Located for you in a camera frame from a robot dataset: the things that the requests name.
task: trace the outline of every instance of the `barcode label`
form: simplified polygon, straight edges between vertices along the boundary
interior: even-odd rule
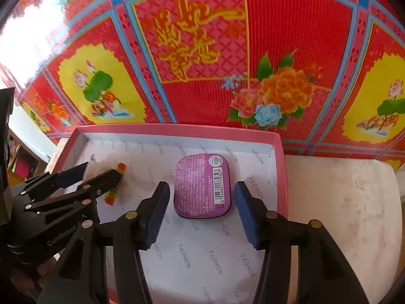
[[[214,176],[214,204],[220,205],[222,203],[225,203],[224,178],[222,175],[222,168],[212,168],[212,173]]]

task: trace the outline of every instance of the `white box liner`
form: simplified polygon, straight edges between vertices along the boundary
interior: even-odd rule
[[[113,207],[98,198],[101,222],[116,220],[150,197],[159,181],[170,185],[171,200],[159,236],[140,251],[154,304],[252,303],[264,251],[247,241],[236,206],[222,218],[187,220],[173,208],[174,174],[185,155],[218,153],[229,164],[231,189],[246,182],[268,210],[277,210],[277,172],[273,146],[231,140],[139,134],[81,133],[62,169],[90,160],[108,168],[126,164]],[[115,289],[112,247],[107,248],[107,279]]]

